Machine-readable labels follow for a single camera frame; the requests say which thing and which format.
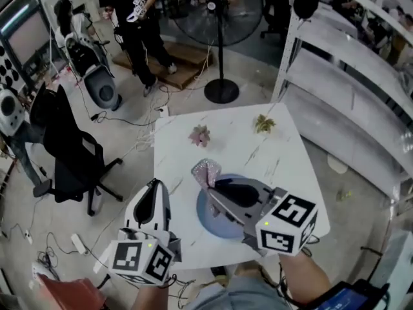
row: red fabric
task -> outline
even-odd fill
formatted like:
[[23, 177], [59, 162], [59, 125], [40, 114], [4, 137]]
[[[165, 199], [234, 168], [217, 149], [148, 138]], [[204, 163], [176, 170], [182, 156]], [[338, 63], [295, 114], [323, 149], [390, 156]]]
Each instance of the red fabric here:
[[106, 298], [89, 279], [57, 282], [39, 274], [44, 287], [61, 310], [100, 310]]

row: shelf board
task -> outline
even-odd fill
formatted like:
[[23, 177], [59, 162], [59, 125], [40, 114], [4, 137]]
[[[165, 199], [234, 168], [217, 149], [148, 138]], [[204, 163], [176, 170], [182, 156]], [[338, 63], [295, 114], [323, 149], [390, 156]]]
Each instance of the shelf board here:
[[289, 84], [281, 102], [304, 138], [353, 168], [390, 198], [399, 198], [399, 164], [365, 131], [294, 84]]
[[405, 152], [407, 144], [403, 141], [408, 130], [369, 89], [340, 68], [303, 48], [291, 64], [286, 79], [363, 129], [413, 176], [413, 153]]
[[304, 22], [297, 30], [297, 37], [369, 78], [413, 119], [413, 101], [401, 88], [397, 72], [358, 40], [318, 19]]

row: wooden platform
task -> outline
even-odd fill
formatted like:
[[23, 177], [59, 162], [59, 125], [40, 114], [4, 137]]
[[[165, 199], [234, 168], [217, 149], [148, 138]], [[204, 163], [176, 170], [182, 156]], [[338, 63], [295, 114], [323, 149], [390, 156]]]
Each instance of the wooden platform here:
[[[208, 50], [171, 42], [165, 42], [165, 48], [174, 58], [177, 72], [170, 75], [168, 70], [160, 65], [152, 56], [148, 56], [149, 69], [163, 83], [183, 90], [201, 72], [205, 59], [207, 58]], [[211, 52], [209, 53], [208, 58], [208, 63], [211, 65]], [[130, 70], [132, 69], [125, 52], [119, 53], [112, 61], [117, 65]]]

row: marble table top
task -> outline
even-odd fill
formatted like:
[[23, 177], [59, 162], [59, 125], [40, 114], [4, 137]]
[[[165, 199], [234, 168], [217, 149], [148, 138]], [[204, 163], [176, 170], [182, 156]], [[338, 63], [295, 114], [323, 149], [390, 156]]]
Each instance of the marble table top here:
[[[276, 122], [270, 134], [256, 134], [255, 119], [263, 114]], [[197, 147], [188, 139], [192, 129], [206, 125], [210, 143]], [[225, 108], [160, 118], [156, 121], [154, 177], [170, 195], [170, 230], [181, 238], [182, 262], [172, 270], [230, 265], [260, 255], [239, 241], [209, 233], [196, 212], [201, 187], [191, 168], [203, 158], [222, 166], [222, 174], [240, 174], [271, 187], [281, 187], [317, 203], [314, 235], [330, 230], [327, 211], [310, 158], [286, 106], [282, 103]]]

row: blue screen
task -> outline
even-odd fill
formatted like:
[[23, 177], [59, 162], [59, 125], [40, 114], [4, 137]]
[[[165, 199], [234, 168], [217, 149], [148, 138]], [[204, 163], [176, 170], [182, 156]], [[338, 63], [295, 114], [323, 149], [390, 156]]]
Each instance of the blue screen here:
[[361, 295], [352, 289], [344, 288], [330, 300], [322, 303], [316, 310], [357, 310], [366, 301], [366, 296]]

